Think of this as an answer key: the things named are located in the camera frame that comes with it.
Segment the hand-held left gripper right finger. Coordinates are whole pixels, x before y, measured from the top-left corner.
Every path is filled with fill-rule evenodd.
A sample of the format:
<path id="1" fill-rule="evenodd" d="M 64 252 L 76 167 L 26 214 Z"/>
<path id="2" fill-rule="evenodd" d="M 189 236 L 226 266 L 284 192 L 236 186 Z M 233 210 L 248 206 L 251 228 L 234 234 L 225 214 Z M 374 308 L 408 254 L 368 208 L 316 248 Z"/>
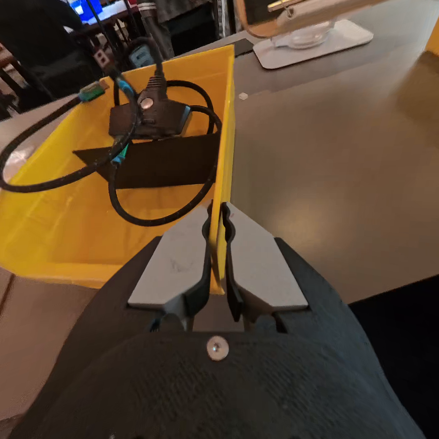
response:
<path id="1" fill-rule="evenodd" d="M 230 202 L 222 204 L 225 282 L 234 321 L 308 308 L 275 237 Z"/>

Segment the black hdmi switch box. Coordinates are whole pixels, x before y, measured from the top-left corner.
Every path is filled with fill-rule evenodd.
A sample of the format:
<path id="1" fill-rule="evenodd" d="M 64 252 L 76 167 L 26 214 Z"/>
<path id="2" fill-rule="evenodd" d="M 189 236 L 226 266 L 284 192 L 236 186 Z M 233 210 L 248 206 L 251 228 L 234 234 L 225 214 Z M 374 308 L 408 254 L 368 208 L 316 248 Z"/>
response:
<path id="1" fill-rule="evenodd" d="M 146 88 L 136 97 L 137 122 L 134 140 L 161 140 L 182 134 L 190 117 L 190 107 L 170 100 L 166 79 L 150 77 Z M 123 135 L 131 126 L 132 106 L 114 106 L 110 111 L 108 134 L 113 138 Z"/>

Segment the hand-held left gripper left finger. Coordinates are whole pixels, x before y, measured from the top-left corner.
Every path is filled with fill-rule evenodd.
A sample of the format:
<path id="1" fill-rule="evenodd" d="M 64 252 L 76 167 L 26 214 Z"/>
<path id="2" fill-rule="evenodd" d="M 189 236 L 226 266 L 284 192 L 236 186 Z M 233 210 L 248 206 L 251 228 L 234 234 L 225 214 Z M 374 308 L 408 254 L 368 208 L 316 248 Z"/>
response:
<path id="1" fill-rule="evenodd" d="M 161 237 L 128 305 L 193 320 L 206 305 L 211 283 L 211 206 L 194 208 Z"/>

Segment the black office chair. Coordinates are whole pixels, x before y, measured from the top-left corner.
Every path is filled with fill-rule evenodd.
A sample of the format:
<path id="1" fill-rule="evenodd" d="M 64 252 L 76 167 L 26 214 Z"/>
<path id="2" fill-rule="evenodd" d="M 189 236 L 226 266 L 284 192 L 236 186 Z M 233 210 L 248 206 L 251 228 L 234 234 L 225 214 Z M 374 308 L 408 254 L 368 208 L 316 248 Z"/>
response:
<path id="1" fill-rule="evenodd" d="M 63 1 L 1 1 L 0 41 L 25 72 L 24 111 L 79 92 L 96 81 L 90 52 L 65 28 L 83 24 Z"/>

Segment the white monitor stand base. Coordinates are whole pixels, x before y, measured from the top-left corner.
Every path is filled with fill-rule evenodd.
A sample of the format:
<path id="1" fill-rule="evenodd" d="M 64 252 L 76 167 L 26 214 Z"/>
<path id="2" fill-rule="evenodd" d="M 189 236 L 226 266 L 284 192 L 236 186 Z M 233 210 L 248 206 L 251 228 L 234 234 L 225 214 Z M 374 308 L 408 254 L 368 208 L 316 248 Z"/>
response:
<path id="1" fill-rule="evenodd" d="M 264 69 L 277 70 L 363 46 L 373 37 L 369 30 L 343 19 L 335 22 L 325 37 L 312 47 L 295 46 L 292 35 L 287 35 L 263 40 L 253 46 L 253 52 Z"/>

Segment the black bin divider panel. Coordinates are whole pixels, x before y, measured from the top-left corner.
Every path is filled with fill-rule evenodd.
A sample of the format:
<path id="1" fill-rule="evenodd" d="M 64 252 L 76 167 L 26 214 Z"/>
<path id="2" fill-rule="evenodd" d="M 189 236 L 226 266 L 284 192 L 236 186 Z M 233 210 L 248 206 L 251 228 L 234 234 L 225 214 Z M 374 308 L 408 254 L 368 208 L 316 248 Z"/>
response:
<path id="1" fill-rule="evenodd" d="M 218 133 L 131 144 L 115 178 L 116 189 L 204 184 L 217 162 Z"/>

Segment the clear plastic bag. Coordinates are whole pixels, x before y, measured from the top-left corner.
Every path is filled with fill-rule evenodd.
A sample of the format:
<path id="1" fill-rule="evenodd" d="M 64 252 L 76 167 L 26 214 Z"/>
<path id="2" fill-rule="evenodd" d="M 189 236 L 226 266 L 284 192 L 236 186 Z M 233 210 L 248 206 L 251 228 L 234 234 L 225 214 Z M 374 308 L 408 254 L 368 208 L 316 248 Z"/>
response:
<path id="1" fill-rule="evenodd" d="M 28 159 L 33 155 L 36 147 L 28 146 L 24 148 L 18 148 L 13 151 L 6 161 L 5 168 L 3 170 L 3 178 L 8 182 L 13 178 L 19 170 L 26 164 Z"/>

